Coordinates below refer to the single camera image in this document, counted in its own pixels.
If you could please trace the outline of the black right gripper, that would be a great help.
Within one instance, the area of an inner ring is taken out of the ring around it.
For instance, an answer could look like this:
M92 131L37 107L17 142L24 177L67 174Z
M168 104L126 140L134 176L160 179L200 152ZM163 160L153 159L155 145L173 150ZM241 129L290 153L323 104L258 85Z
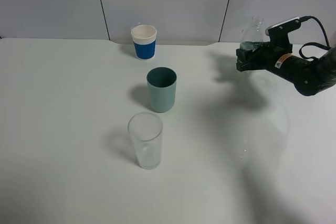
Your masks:
M271 42L264 43L255 51L238 48L236 49L236 69L238 71L267 70L278 73L280 71L276 67L278 59L285 54L291 54L292 48L292 44L275 46Z

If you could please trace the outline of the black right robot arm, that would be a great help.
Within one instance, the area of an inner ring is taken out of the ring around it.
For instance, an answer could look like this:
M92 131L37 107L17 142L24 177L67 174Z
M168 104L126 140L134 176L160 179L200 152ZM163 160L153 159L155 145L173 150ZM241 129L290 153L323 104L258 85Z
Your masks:
M266 70L289 82L304 96L312 96L335 85L335 47L319 46L327 52L320 58L300 58L289 48L266 42L255 51L237 49L238 71Z

